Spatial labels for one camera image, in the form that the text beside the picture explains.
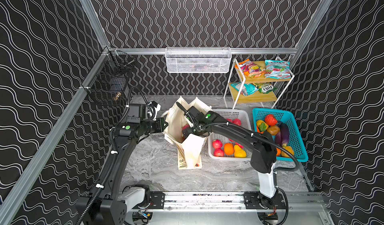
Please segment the cream canvas grocery bag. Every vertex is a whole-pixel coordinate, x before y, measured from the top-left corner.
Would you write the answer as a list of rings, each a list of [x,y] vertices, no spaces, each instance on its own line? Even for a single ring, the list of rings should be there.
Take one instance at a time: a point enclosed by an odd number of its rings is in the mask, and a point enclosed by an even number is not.
[[[174,104],[162,114],[165,122],[168,123],[164,130],[166,141],[177,146],[178,169],[194,170],[202,168],[201,151],[206,144],[208,137],[190,135],[185,138],[182,134],[184,126],[191,127],[192,123],[187,121],[184,112]]]

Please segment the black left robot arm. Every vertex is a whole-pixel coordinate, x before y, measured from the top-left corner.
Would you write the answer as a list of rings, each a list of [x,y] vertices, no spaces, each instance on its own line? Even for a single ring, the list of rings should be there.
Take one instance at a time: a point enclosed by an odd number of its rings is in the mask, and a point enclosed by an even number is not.
[[[168,127],[164,118],[156,117],[158,103],[131,102],[134,89],[135,86],[129,88],[123,115],[110,130],[110,153],[99,178],[88,195],[79,197],[76,202],[77,225],[127,225],[130,209],[138,204],[151,204],[146,188],[133,187],[122,198],[119,193],[127,163],[137,144]]]

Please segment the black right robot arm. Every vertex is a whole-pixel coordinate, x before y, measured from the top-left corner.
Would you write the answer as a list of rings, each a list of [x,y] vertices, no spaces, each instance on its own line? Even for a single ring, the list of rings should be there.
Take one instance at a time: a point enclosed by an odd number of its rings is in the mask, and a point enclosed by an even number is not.
[[[193,127],[183,131],[185,138],[192,135],[202,136],[206,134],[218,134],[242,145],[251,152],[251,167],[258,172],[260,181],[258,204],[264,209],[274,209],[277,206],[279,194],[284,195],[284,191],[277,186],[275,172],[277,171],[296,171],[299,169],[299,162],[288,150],[277,145],[272,136],[265,132],[260,134],[255,131],[247,130],[241,126],[230,123],[224,117],[214,111],[205,114],[198,111],[195,107],[184,108],[179,102],[177,107],[184,112],[184,116]],[[294,162],[293,168],[276,167],[277,149],[287,154]]]

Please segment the pink dragon fruit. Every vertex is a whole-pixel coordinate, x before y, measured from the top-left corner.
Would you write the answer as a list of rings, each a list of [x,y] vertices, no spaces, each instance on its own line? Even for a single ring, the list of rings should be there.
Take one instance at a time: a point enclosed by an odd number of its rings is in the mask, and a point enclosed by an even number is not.
[[[186,133],[191,127],[189,125],[185,125],[182,127],[182,132]]]

